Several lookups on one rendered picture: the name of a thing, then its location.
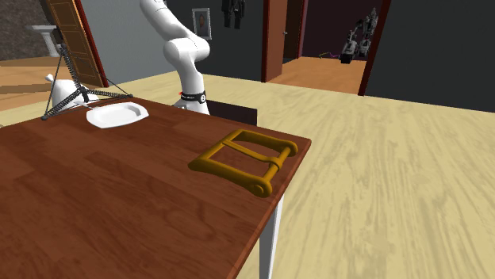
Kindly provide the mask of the dark robot stand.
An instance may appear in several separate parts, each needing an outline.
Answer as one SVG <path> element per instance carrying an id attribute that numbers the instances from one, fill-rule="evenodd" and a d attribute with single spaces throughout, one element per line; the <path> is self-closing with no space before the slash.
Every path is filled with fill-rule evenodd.
<path id="1" fill-rule="evenodd" d="M 239 105 L 232 105 L 224 102 L 208 100 L 209 114 L 215 117 L 221 117 L 228 120 L 238 121 L 244 124 L 257 125 L 257 109 L 248 108 Z"/>

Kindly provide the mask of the plain brown open door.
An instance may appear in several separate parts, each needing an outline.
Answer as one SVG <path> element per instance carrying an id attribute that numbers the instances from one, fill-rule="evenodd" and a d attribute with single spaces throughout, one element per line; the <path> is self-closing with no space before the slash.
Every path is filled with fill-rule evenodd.
<path id="1" fill-rule="evenodd" d="M 302 54 L 308 0 L 263 0 L 261 82 L 282 74 L 285 59 Z"/>

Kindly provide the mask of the white square plate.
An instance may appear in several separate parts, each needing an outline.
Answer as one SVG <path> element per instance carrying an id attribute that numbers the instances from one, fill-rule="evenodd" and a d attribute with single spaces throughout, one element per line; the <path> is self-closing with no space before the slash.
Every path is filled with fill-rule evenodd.
<path id="1" fill-rule="evenodd" d="M 98 128 L 115 128 L 135 123 L 148 117 L 149 113 L 142 105 L 134 102 L 122 102 L 103 105 L 86 112 L 86 119 Z"/>

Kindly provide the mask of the wooden table with white legs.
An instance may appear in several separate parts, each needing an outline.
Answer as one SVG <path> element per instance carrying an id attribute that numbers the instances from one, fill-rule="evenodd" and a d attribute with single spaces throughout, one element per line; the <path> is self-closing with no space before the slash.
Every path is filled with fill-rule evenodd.
<path id="1" fill-rule="evenodd" d="M 143 106 L 118 128 L 82 108 L 0 128 L 0 279 L 236 279 L 310 140 L 259 198 L 188 167 L 241 123 Z"/>

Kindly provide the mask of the grey toy robot figure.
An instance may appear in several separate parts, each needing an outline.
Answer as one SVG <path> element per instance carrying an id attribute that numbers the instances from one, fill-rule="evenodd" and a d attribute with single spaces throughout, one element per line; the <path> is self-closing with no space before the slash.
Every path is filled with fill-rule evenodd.
<path id="1" fill-rule="evenodd" d="M 341 63 L 349 64 L 356 55 L 361 58 L 368 55 L 377 24 L 378 14 L 374 7 L 364 19 L 358 20 L 355 27 L 348 32 L 346 42 L 339 55 Z"/>

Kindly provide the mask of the white round teapot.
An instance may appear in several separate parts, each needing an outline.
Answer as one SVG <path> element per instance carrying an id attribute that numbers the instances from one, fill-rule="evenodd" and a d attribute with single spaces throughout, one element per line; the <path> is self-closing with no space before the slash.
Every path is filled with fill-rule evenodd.
<path id="1" fill-rule="evenodd" d="M 70 94 L 76 91 L 76 86 L 72 80 L 69 79 L 57 79 L 54 80 L 52 74 L 48 74 L 45 79 L 53 85 L 52 92 L 52 106 L 55 107 L 63 99 L 68 97 Z M 65 109 L 71 109 L 72 107 L 79 106 L 79 102 L 84 102 L 83 96 L 80 94 L 74 100 L 70 101 L 67 105 L 63 107 Z"/>

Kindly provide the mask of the brown panelled wooden door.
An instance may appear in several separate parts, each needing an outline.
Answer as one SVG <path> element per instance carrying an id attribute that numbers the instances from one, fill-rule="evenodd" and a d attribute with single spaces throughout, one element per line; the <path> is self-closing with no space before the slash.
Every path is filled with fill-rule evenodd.
<path id="1" fill-rule="evenodd" d="M 40 0 L 40 3 L 67 45 L 79 81 L 87 85 L 108 87 L 81 0 Z"/>

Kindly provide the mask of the brass yellow buckle frame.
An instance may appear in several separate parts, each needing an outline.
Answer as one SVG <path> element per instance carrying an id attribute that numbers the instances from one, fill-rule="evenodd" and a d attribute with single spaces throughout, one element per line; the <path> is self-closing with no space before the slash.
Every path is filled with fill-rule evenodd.
<path id="1" fill-rule="evenodd" d="M 259 146 L 277 151 L 279 155 L 265 156 L 239 145 L 236 141 L 255 143 Z M 222 162 L 212 160 L 211 157 L 223 147 L 229 147 L 257 161 L 267 163 L 269 166 L 265 174 L 260 177 L 246 173 Z M 259 132 L 237 129 L 230 132 L 222 140 L 200 154 L 197 158 L 188 163 L 191 170 L 212 174 L 219 178 L 226 179 L 239 185 L 257 197 L 266 198 L 272 194 L 273 187 L 271 179 L 282 169 L 283 163 L 288 157 L 295 156 L 298 147 L 295 142 L 267 136 Z"/>

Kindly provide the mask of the framed portrait wall picture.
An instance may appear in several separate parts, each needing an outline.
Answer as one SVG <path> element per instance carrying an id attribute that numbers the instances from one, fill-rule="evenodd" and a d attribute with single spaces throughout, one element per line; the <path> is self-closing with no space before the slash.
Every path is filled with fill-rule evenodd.
<path id="1" fill-rule="evenodd" d="M 212 31 L 209 8 L 192 9 L 192 17 L 194 20 L 194 33 L 205 40 L 211 40 Z"/>

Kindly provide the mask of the black clothes hanging on wall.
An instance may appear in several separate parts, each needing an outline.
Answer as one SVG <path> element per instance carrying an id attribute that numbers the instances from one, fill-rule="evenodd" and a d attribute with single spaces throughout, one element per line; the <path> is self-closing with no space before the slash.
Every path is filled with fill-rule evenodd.
<path id="1" fill-rule="evenodd" d="M 224 14 L 224 27 L 230 28 L 232 17 L 234 17 L 234 28 L 240 29 L 245 10 L 246 0 L 222 0 L 221 11 Z"/>

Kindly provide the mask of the black spring tripod frame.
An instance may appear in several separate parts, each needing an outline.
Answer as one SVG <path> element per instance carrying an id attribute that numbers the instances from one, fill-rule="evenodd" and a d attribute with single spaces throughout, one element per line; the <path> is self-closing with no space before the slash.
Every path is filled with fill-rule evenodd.
<path id="1" fill-rule="evenodd" d="M 112 83 L 114 86 L 116 86 L 121 91 L 121 94 L 106 92 L 106 91 L 101 91 L 101 90 L 87 89 L 80 82 L 79 77 L 77 75 L 77 71 L 75 69 L 75 65 L 73 64 L 71 57 L 75 57 L 76 59 L 79 59 L 81 62 L 85 63 L 85 61 L 83 61 L 80 57 L 73 55 L 73 53 L 68 49 L 68 46 L 65 43 L 62 43 L 60 45 L 60 58 L 59 58 L 59 62 L 58 62 L 57 69 L 56 69 L 56 75 L 53 78 L 52 85 L 51 85 L 51 91 L 50 91 L 49 98 L 48 98 L 48 103 L 47 103 L 44 114 L 40 117 L 41 120 L 47 120 L 50 117 L 60 115 L 61 112 L 63 111 L 64 107 L 66 105 L 69 105 L 72 101 L 75 102 L 76 98 L 79 96 L 82 96 L 84 105 L 90 101 L 89 94 L 94 94 L 94 95 L 99 95 L 99 96 L 107 96 L 108 100 L 133 97 L 132 94 L 125 92 L 122 88 L 117 86 L 115 83 L 110 81 L 108 78 L 106 78 L 106 81 L 108 81 L 108 82 Z M 57 85 L 59 83 L 59 80 L 57 80 L 57 75 L 59 72 L 59 67 L 60 67 L 62 59 L 64 60 L 64 62 L 67 65 L 67 69 L 69 70 L 69 73 L 71 75 L 71 84 L 75 87 L 75 89 L 69 95 L 67 95 L 66 97 L 63 97 L 58 103 L 55 104 L 54 99 L 53 99 L 54 89 L 55 89 L 55 85 Z"/>

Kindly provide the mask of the white pedestal shelf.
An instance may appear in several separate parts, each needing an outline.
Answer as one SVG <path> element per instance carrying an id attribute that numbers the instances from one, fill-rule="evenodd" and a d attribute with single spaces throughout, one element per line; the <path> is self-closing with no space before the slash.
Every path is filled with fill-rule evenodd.
<path id="1" fill-rule="evenodd" d="M 51 37 L 52 32 L 56 30 L 55 25 L 26 25 L 25 28 L 30 31 L 39 33 L 46 44 L 49 55 L 51 57 L 59 57 L 58 49 Z"/>

